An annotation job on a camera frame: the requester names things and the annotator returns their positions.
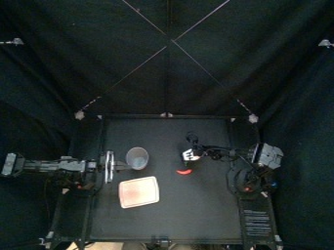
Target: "black tent enclosure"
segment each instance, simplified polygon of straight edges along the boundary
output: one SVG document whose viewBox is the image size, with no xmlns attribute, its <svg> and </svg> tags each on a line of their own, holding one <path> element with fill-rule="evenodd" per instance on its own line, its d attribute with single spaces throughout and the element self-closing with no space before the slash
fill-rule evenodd
<svg viewBox="0 0 334 250">
<path fill-rule="evenodd" d="M 0 0 L 0 249 L 332 249 L 332 13 L 330 0 Z M 116 171 L 136 146 L 147 166 Z M 262 164 L 278 148 L 282 166 Z M 159 199 L 124 209 L 121 185 L 147 177 Z"/>
</svg>

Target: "red object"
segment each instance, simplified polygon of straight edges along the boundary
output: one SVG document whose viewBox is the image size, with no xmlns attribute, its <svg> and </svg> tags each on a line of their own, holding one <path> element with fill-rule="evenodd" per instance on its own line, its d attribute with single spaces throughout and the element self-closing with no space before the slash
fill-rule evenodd
<svg viewBox="0 0 334 250">
<path fill-rule="evenodd" d="M 249 188 L 249 187 L 245 187 L 245 188 L 244 188 L 244 191 L 251 192 L 251 188 Z"/>
<path fill-rule="evenodd" d="M 187 169 L 187 170 L 176 170 L 176 173 L 183 175 L 183 176 L 187 176 L 192 173 L 192 169 Z"/>
</svg>

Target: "black table surface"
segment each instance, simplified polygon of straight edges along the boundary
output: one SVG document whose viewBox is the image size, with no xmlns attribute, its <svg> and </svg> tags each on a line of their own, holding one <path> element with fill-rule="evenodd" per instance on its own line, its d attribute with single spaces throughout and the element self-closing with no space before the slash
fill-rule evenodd
<svg viewBox="0 0 334 250">
<path fill-rule="evenodd" d="M 143 170 L 115 173 L 112 183 L 103 185 L 92 204 L 91 240 L 149 241 L 152 238 L 168 237 L 175 242 L 241 241 L 237 199 L 227 189 L 229 163 L 207 157 L 192 165 L 193 172 L 189 175 L 176 173 L 183 167 L 180 153 L 191 147 L 185 134 L 193 131 L 203 145 L 229 146 L 228 124 L 229 121 L 224 119 L 105 121 L 103 149 L 112 149 L 116 160 L 125 162 L 128 150 L 140 146 L 147 150 L 149 159 Z M 239 138 L 237 144 L 243 144 L 244 138 L 244 146 L 249 146 L 247 141 L 252 138 L 241 136 L 244 131 L 243 127 L 233 133 Z M 81 153 L 85 148 L 88 146 L 81 145 Z M 149 176 L 157 181 L 159 202 L 123 209 L 119 200 L 120 182 Z"/>
</svg>

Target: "small white object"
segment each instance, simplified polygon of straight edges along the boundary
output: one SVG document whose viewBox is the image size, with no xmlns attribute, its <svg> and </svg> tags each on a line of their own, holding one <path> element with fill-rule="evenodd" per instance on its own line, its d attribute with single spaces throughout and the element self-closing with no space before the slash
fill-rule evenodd
<svg viewBox="0 0 334 250">
<path fill-rule="evenodd" d="M 256 123 L 258 122 L 258 116 L 255 116 L 254 114 L 251 114 L 248 116 L 248 119 L 249 119 L 249 123 Z"/>
<path fill-rule="evenodd" d="M 260 194 L 263 195 L 264 198 L 267 198 L 267 193 L 266 193 L 266 191 L 262 191 Z"/>
<path fill-rule="evenodd" d="M 68 189 L 68 188 L 62 188 L 61 193 L 62 193 L 62 194 L 65 194 L 68 191 L 69 191 L 69 189 Z"/>
<path fill-rule="evenodd" d="M 199 160 L 200 156 L 193 155 L 193 150 L 188 149 L 187 151 L 183 152 L 183 160 L 184 161 L 195 161 Z"/>
<path fill-rule="evenodd" d="M 280 238 L 280 236 L 278 234 L 275 234 L 275 241 L 282 242 L 282 238 Z"/>
<path fill-rule="evenodd" d="M 78 110 L 76 113 L 74 113 L 74 117 L 77 120 L 82 120 L 84 119 L 84 112 L 81 110 Z"/>
</svg>

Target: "black fabric wall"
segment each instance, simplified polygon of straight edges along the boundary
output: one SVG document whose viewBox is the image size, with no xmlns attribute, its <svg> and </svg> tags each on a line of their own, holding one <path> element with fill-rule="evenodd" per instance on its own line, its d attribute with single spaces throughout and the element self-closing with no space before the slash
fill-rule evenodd
<svg viewBox="0 0 334 250">
<path fill-rule="evenodd" d="M 334 50 L 316 49 L 263 127 L 264 140 L 286 153 L 275 193 L 278 229 L 287 245 L 306 249 L 334 245 L 332 68 Z"/>
<path fill-rule="evenodd" d="M 96 96 L 93 113 L 244 115 L 232 94 L 286 153 L 275 194 L 282 238 L 330 249 L 334 51 L 312 48 L 332 28 L 334 2 L 229 1 L 177 40 L 223 87 L 169 41 L 223 1 L 128 2 L 135 11 L 124 1 L 0 0 L 0 41 L 25 42 L 0 46 L 0 158 L 66 154 L 73 112 Z M 42 187 L 42 178 L 0 182 L 0 246 L 44 235 Z"/>
<path fill-rule="evenodd" d="M 5 41 L 17 36 L 2 16 L 0 30 Z M 0 46 L 0 166 L 8 152 L 28 159 L 57 159 L 66 154 L 73 115 L 62 97 L 29 47 Z M 45 235 L 54 201 L 45 176 L 0 180 L 0 248 Z"/>
</svg>

